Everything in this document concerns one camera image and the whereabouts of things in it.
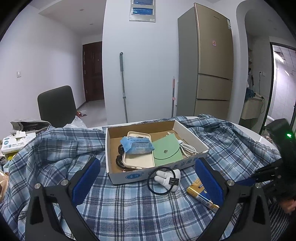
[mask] blue tissue packet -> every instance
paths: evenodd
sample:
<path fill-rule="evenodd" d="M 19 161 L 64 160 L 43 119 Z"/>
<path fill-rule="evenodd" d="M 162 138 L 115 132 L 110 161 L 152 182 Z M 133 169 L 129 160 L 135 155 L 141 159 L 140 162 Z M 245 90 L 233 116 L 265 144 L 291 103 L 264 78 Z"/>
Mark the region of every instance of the blue tissue packet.
<path fill-rule="evenodd" d="M 147 137 L 123 137 L 120 141 L 126 154 L 145 154 L 154 150 Z"/>

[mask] wooden door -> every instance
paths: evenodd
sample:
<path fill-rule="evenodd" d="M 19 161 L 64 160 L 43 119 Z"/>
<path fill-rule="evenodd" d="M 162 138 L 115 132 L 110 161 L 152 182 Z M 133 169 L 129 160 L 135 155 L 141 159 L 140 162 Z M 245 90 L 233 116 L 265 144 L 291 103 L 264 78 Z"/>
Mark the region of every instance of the wooden door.
<path fill-rule="evenodd" d="M 82 58 L 86 102 L 103 100 L 102 42 L 83 45 Z"/>

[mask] refrigerator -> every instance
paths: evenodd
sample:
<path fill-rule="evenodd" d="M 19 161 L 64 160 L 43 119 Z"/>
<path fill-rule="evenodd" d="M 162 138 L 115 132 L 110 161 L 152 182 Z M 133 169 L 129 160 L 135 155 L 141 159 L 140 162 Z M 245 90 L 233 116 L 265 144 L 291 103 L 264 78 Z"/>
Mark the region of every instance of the refrigerator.
<path fill-rule="evenodd" d="M 177 115 L 227 119 L 233 80 L 230 20 L 194 4 L 178 18 Z"/>

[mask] bolt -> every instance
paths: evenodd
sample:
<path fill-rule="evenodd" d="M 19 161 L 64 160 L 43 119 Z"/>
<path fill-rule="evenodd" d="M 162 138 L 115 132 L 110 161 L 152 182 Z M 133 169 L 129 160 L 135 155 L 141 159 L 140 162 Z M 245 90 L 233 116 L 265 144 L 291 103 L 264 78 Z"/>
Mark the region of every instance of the bolt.
<path fill-rule="evenodd" d="M 38 189 L 38 188 L 41 187 L 41 184 L 40 183 L 36 183 L 34 187 L 35 187 L 35 189 Z"/>
<path fill-rule="evenodd" d="M 256 184 L 255 184 L 255 187 L 256 187 L 256 188 L 261 188 L 262 185 L 261 185 L 261 183 L 256 183 Z"/>
<path fill-rule="evenodd" d="M 233 180 L 227 180 L 227 184 L 228 184 L 229 186 L 233 186 L 233 185 L 234 185 L 234 181 L 233 181 Z"/>
<path fill-rule="evenodd" d="M 67 179 L 64 179 L 63 181 L 61 181 L 62 186 L 66 186 L 68 183 L 69 181 Z"/>

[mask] white plush hand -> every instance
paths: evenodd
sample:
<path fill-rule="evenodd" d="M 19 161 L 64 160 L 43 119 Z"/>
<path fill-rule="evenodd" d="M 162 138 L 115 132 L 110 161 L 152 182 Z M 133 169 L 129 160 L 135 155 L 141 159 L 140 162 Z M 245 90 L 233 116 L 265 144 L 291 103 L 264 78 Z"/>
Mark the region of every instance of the white plush hand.
<path fill-rule="evenodd" d="M 181 179 L 181 172 L 179 169 L 174 170 L 174 173 L 176 175 L 176 178 Z M 171 171 L 169 172 L 163 172 L 163 171 L 157 171 L 156 176 L 154 177 L 154 180 L 157 181 L 159 184 L 163 185 L 167 190 L 170 189 L 171 185 L 169 184 L 170 178 L 173 178 L 174 175 Z M 177 191 L 179 186 L 173 186 L 171 192 Z"/>

